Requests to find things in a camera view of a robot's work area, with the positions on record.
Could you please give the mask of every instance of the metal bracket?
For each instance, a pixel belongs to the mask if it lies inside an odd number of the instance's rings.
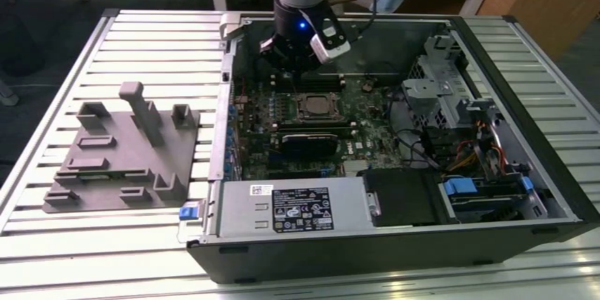
[[[241,35],[240,13],[225,13],[221,15],[218,32],[222,40],[232,40]]]

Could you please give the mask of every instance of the metal table surface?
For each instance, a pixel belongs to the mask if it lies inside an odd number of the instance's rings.
[[[501,264],[408,270],[256,285],[214,284],[176,239],[178,210],[45,214],[42,197],[78,127],[81,102],[117,99],[142,81],[157,108],[202,111],[192,194],[206,194],[224,45],[217,12],[120,11],[102,17],[0,190],[0,296],[10,299],[597,299],[600,230],[545,244]],[[600,118],[516,24],[468,18],[520,100],[589,198],[600,205]],[[469,73],[486,95],[478,75]]]

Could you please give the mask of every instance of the motherboard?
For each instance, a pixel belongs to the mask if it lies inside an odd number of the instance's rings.
[[[362,74],[237,82],[242,179],[356,176],[402,166],[388,121],[394,87]]]

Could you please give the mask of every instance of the blue latch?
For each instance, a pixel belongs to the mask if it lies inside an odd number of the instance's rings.
[[[194,203],[189,205],[188,203],[178,209],[178,220],[180,221],[194,221],[200,218],[200,205]]]
[[[477,193],[477,188],[470,178],[450,178],[444,183],[448,195],[454,193]]]
[[[533,190],[533,182],[529,179],[529,177],[526,177],[526,176],[521,177],[521,184],[522,184],[522,187],[525,188],[526,192]]]

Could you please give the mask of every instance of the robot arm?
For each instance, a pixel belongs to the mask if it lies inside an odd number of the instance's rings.
[[[373,12],[382,2],[389,12],[402,0],[354,1],[370,4]],[[276,32],[261,42],[260,54],[276,69],[300,75],[349,51],[350,41],[328,0],[274,0],[273,8]]]
[[[284,72],[301,74],[349,51],[328,0],[274,0],[274,35],[260,54]]]

